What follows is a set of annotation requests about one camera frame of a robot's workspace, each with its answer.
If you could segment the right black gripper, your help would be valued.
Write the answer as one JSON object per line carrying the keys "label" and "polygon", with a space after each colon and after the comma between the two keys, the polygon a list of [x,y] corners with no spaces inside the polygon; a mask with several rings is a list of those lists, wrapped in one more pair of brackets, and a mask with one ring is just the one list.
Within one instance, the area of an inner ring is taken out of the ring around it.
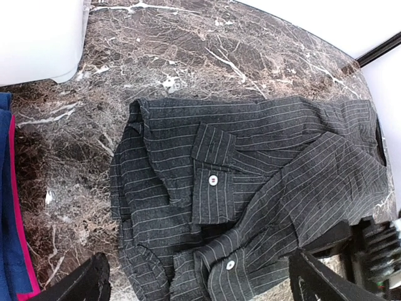
{"label": "right black gripper", "polygon": [[400,220],[363,218],[341,253],[346,279],[381,298],[400,297]]}

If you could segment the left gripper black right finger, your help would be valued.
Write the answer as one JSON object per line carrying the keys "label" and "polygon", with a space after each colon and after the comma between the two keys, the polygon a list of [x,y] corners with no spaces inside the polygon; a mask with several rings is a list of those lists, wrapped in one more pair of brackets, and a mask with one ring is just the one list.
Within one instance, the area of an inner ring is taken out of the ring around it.
{"label": "left gripper black right finger", "polygon": [[382,299],[345,280],[302,249],[295,250],[289,257],[289,278],[294,300],[369,301]]}

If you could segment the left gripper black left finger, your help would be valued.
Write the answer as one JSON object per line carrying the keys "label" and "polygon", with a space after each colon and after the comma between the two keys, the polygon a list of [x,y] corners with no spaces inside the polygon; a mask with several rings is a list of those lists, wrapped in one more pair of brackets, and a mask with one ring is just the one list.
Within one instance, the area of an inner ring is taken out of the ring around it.
{"label": "left gripper black left finger", "polygon": [[110,265],[106,255],[98,252],[57,284],[31,298],[34,301],[109,301]]}

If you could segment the navy blue t-shirt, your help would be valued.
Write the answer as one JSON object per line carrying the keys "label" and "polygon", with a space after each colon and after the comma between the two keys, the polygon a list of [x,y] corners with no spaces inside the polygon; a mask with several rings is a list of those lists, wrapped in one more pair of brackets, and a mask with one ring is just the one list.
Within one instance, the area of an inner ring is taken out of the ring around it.
{"label": "navy blue t-shirt", "polygon": [[18,300],[32,284],[21,245],[23,226],[16,214],[18,193],[14,164],[14,119],[10,93],[1,94],[1,300]]}

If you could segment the black clothes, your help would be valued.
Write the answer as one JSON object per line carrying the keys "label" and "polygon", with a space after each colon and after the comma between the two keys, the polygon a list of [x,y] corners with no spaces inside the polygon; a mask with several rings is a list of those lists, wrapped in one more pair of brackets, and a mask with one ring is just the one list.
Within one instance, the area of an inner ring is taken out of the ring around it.
{"label": "black clothes", "polygon": [[119,255],[139,300],[250,300],[287,256],[388,194],[368,100],[138,99],[110,165]]}

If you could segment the white plastic bin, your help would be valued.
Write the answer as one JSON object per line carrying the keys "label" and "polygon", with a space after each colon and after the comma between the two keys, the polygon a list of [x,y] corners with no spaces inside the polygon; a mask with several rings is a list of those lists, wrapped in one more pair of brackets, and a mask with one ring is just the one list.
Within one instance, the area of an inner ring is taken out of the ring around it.
{"label": "white plastic bin", "polygon": [[1,1],[1,86],[67,82],[83,54],[90,1]]}

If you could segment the right black frame post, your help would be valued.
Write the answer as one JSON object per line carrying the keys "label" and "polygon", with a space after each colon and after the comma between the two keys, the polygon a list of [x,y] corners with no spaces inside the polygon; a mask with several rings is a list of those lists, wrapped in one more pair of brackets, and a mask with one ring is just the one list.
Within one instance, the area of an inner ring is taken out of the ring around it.
{"label": "right black frame post", "polygon": [[360,68],[363,68],[364,66],[367,66],[373,61],[379,59],[381,56],[387,54],[389,51],[394,50],[396,47],[400,46],[400,44],[401,32],[398,32],[391,38],[387,39],[383,43],[379,44],[378,46],[374,47],[370,51],[357,58],[357,63]]}

